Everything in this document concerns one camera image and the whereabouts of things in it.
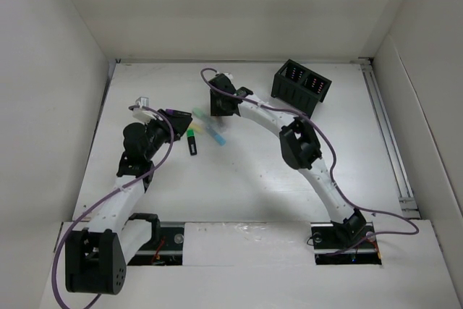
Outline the blue pastel highlighter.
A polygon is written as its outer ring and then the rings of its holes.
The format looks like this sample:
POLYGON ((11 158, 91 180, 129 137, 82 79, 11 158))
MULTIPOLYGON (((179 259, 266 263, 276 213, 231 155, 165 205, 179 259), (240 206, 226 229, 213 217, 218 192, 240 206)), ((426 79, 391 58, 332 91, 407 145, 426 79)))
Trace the blue pastel highlighter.
POLYGON ((205 131, 211 136, 220 146, 224 146, 226 144, 226 140, 217 132, 215 131, 212 126, 206 125, 205 131))

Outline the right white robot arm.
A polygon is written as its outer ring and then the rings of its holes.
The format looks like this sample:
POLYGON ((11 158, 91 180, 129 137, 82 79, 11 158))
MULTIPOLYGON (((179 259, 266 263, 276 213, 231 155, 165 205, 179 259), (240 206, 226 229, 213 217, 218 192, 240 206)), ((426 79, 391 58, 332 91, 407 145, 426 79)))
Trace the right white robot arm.
POLYGON ((221 112, 253 121, 279 139, 281 156, 286 165, 310 183, 324 204, 336 241, 342 248, 356 244, 365 228, 365 217, 337 190, 323 160, 315 128, 309 120, 296 111, 270 106, 247 88, 236 89, 225 74, 217 74, 206 83, 221 112))

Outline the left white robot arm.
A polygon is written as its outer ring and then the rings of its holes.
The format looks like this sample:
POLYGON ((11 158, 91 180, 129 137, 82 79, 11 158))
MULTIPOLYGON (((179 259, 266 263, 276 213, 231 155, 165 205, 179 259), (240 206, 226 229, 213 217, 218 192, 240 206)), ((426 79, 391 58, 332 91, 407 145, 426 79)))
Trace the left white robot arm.
POLYGON ((68 292, 117 295, 125 282, 127 264, 143 246, 161 241, 157 215, 135 213, 148 191, 156 165, 153 157, 163 145, 181 139, 192 122, 185 111, 132 110, 136 122, 123 129, 123 152, 114 191, 95 207, 95 215, 81 230, 65 239, 65 286, 68 292))

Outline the green pastel highlighter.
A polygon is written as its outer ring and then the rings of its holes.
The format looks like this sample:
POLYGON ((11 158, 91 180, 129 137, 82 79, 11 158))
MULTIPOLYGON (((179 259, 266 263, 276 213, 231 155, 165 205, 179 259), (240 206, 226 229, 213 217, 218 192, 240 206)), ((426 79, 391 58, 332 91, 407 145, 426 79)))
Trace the green pastel highlighter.
POLYGON ((213 124, 213 120, 208 116, 202 109, 195 107, 192 109, 192 113, 202 122, 206 124, 213 124))

